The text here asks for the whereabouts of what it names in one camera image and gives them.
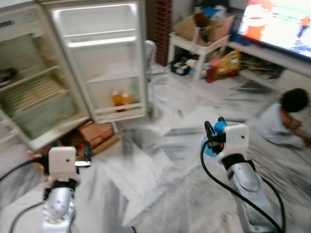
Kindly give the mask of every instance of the cardboard box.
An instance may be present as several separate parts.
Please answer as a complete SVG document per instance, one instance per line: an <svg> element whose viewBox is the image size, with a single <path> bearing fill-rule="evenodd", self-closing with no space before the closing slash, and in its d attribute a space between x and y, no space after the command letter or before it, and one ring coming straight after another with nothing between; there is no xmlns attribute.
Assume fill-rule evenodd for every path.
<svg viewBox="0 0 311 233"><path fill-rule="evenodd" d="M211 42L229 34L234 15L227 14L222 20L210 20L202 15L202 13L192 15L176 24L173 28L176 35L199 45L209 46ZM207 32L207 39L202 38L200 34L202 29Z"/></svg>

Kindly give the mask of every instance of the television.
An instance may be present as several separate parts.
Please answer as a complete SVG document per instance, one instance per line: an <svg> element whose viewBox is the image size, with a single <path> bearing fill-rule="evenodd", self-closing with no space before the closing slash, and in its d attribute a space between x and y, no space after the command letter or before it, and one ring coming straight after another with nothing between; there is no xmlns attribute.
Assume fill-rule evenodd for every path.
<svg viewBox="0 0 311 233"><path fill-rule="evenodd" d="M311 59L311 0L248 0L238 33Z"/></svg>

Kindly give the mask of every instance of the marble floor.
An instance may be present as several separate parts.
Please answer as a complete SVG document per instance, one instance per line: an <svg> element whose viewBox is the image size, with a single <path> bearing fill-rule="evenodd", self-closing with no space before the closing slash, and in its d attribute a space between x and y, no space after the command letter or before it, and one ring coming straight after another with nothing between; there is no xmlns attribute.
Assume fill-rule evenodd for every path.
<svg viewBox="0 0 311 233"><path fill-rule="evenodd" d="M231 194L214 183L200 165L203 123L209 120L214 124L219 116L229 123L252 122L266 106L277 100L278 93L242 77L208 84L169 72L154 76L150 85L155 89L150 101L156 103L158 118L119 122L120 141L95 156L90 168L81 170L82 182L75 196L77 216L72 231L121 233L120 227L135 226L138 233L241 233ZM256 145L254 141L250 146L251 157L256 159L264 175L277 177L272 179L274 184L286 187L282 195L287 202L299 210L301 205L310 206L311 193L306 191L311 178L308 173L310 155L299 164L278 156L269 165L270 159L257 152ZM296 168L292 167L292 173L288 173L278 167L277 159L287 161L289 167L295 164L299 170L303 163L304 172L296 174ZM208 159L206 164L214 175L226 182L225 172L214 159ZM269 172L276 167L277 171L282 170L282 175L277 171ZM19 171L17 176L33 175L35 171L30 170ZM293 174L299 181L298 191L294 191L292 181L287 182L288 176ZM19 188L18 184L12 186L12 178L3 184L9 193L6 191L2 196L10 198L0 205L0 232L8 232L11 219L21 208L40 200L42 184L29 191L33 183L40 183L39 180L30 183L30 180L33 178L24 179ZM39 232L40 211L37 208L21 218L15 232L25 232L25 229ZM310 208L304 211L303 216L307 218ZM307 220L298 221L293 213L288 218L288 232L308 232Z"/></svg>

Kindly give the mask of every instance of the white stool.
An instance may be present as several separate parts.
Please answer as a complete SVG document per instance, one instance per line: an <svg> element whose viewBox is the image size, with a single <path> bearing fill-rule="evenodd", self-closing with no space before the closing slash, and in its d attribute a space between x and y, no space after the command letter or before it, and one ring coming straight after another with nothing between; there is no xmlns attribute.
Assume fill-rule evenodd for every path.
<svg viewBox="0 0 311 233"><path fill-rule="evenodd" d="M201 71L203 64L205 62L206 55L213 52L214 50L220 48L220 55L223 55L225 48L227 47L229 41L229 36L225 36L218 41L215 41L210 46L202 46L196 44L192 41L186 40L177 36L175 33L170 34L170 49L169 49L169 60L170 63L173 61L175 56L175 46L180 47L182 49L188 50L189 52L195 53L199 55L199 60L196 64L194 80L200 80Z"/></svg>

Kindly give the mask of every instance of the wire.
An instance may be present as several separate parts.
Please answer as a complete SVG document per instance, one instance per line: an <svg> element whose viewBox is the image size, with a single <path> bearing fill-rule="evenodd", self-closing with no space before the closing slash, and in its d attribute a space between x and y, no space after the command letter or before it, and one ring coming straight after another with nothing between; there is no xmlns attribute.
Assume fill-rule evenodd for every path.
<svg viewBox="0 0 311 233"><path fill-rule="evenodd" d="M284 204L283 204L282 198L281 198L280 194L278 193L277 189L274 188L274 186L269 181L267 181L262 176L261 176L261 178L272 189L272 191L274 192L274 194L277 197L277 200L278 200L278 203L279 203L280 209L281 209L282 229L283 229L283 232L286 232L285 231L286 230L286 217L285 217L285 209L284 209Z"/></svg>
<svg viewBox="0 0 311 233"><path fill-rule="evenodd" d="M18 219L19 219L24 213L26 213L27 211L29 211L29 210L31 210L31 209L33 209L33 208L39 206L39 205L42 205L42 204L43 204L43 201L41 201L41 202L39 202L39 203L37 203L37 204L34 204L34 205L32 205L32 206L30 206L30 207L28 207L28 208L22 210L22 211L14 218L14 220L13 220L13 222L12 222L12 225L11 225L11 227L10 227L10 231L9 231L9 232L10 232L10 233L13 233L16 222L18 221Z"/></svg>
<svg viewBox="0 0 311 233"><path fill-rule="evenodd" d="M0 183L1 183L1 181L2 181L5 177L7 177L8 175L10 175L13 171L15 171L15 170L17 170L18 168L20 168L20 167L22 167L22 166L25 166L25 165L27 165L27 164L36 163L36 162L40 161L41 158L42 158L42 157L40 157L40 158L35 158L35 159L31 159L31 160L28 160L28 161L26 161L26 162L20 164L20 165L17 165L15 168L9 170L8 172L6 172L6 173L0 178Z"/></svg>
<svg viewBox="0 0 311 233"><path fill-rule="evenodd" d="M201 163L202 163L202 167L204 169L204 171L206 172L206 174L212 179L214 180L217 184L219 184L221 187L225 188L226 190L228 190L230 193L232 193L233 195L235 195L236 197L240 198L241 200L243 200L244 202L246 202L247 204L249 204L251 207L253 207L255 210L257 210L260 214L262 214L267 220L269 220L274 227L277 229L277 231L279 233L284 233L284 231L280 228L280 226L266 213L264 212L262 209L260 209L258 206L256 206L254 203L252 203L249 199L245 198L244 196L242 196L240 193L238 193L237 191L235 191L234 189L232 189L231 187L229 187L228 185L222 183L220 180L218 180L216 177L214 177L208 170L208 168L205 166L204 163L204 149L207 145L208 141L206 141L202 148L201 148Z"/></svg>

